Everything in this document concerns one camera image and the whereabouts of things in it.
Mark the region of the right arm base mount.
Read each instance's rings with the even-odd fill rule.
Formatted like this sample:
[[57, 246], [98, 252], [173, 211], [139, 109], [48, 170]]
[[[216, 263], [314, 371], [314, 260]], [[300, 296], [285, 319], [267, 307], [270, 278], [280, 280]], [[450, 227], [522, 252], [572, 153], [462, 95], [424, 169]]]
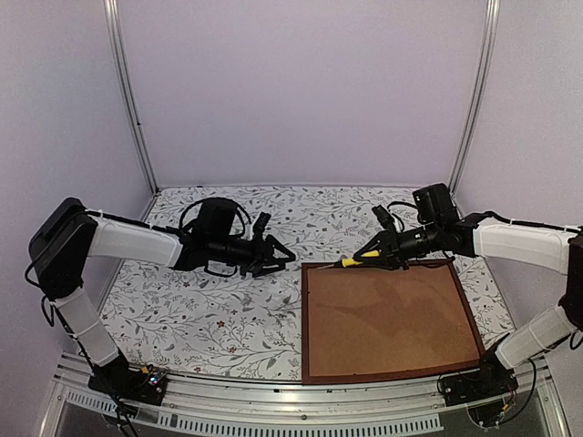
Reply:
[[518, 388], [518, 382], [513, 371], [483, 364], [475, 371], [440, 377], [436, 388], [446, 406], [456, 406], [510, 393]]

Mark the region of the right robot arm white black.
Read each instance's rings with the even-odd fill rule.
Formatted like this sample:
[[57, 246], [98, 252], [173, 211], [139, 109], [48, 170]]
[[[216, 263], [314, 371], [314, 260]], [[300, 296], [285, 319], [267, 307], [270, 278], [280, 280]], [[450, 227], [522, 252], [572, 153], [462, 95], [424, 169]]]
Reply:
[[343, 266], [408, 269], [412, 259], [450, 252], [468, 258], [522, 262], [567, 278], [565, 294], [556, 305], [498, 341], [488, 352], [484, 367], [471, 378], [471, 389], [477, 396], [491, 396], [505, 384], [506, 371], [554, 349], [582, 329], [581, 229], [504, 218], [493, 211], [460, 217], [443, 183], [417, 189], [413, 198], [419, 227], [399, 232], [387, 208], [373, 208], [382, 231], [352, 259], [344, 260]]

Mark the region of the red-brown wooden picture frame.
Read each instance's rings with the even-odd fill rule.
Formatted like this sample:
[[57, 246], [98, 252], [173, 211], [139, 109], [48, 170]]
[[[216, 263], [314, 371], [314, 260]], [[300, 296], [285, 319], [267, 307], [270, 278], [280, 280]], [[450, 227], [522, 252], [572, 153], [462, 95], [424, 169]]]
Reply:
[[398, 381], [476, 367], [486, 348], [450, 260], [407, 270], [302, 264], [302, 384]]

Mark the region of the yellow handled screwdriver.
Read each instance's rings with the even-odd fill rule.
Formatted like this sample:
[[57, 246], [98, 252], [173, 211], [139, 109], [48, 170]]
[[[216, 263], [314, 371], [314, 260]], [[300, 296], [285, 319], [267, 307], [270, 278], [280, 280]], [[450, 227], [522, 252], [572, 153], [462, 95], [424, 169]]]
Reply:
[[334, 263], [322, 265], [319, 269], [347, 269], [358, 267], [370, 264], [373, 260], [378, 259], [380, 255], [381, 252], [379, 250], [371, 250], [360, 255], [355, 255], [352, 258], [342, 258]]

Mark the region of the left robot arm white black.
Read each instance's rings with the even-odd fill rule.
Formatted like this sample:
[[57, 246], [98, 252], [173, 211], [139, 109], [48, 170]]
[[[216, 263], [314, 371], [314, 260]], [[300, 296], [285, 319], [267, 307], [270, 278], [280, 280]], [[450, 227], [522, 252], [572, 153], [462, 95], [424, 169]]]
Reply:
[[84, 290], [87, 259], [131, 259], [176, 271], [203, 269], [210, 263], [233, 267], [254, 278], [282, 271], [295, 255], [265, 232], [270, 214], [252, 219], [236, 201], [211, 197], [186, 207], [192, 220], [177, 227], [154, 226], [86, 208], [66, 198], [28, 245], [24, 276], [40, 289], [57, 317], [84, 350], [93, 372], [116, 395], [135, 388], [135, 375], [109, 335]]

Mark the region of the right aluminium corner post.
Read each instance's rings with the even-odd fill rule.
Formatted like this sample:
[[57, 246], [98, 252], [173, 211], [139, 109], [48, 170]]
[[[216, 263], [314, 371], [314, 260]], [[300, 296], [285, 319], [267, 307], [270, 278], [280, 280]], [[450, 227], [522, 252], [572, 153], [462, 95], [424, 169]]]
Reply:
[[486, 1], [486, 13], [480, 53], [477, 62], [475, 80], [470, 96], [469, 107], [466, 113], [462, 135], [455, 155], [454, 165], [448, 179], [450, 193], [455, 196], [458, 192], [476, 132], [481, 106], [486, 92], [487, 79], [492, 64], [496, 45], [496, 34], [500, 15], [499, 0]]

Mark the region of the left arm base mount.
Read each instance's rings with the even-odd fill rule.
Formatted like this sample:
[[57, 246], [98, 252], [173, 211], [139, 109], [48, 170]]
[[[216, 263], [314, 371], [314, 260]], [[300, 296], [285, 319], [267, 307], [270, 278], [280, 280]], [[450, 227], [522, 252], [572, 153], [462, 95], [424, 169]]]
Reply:
[[132, 369], [123, 357], [118, 357], [104, 366], [95, 366], [87, 386], [116, 400], [160, 406], [167, 391], [168, 378], [167, 372], [161, 368], [149, 364]]

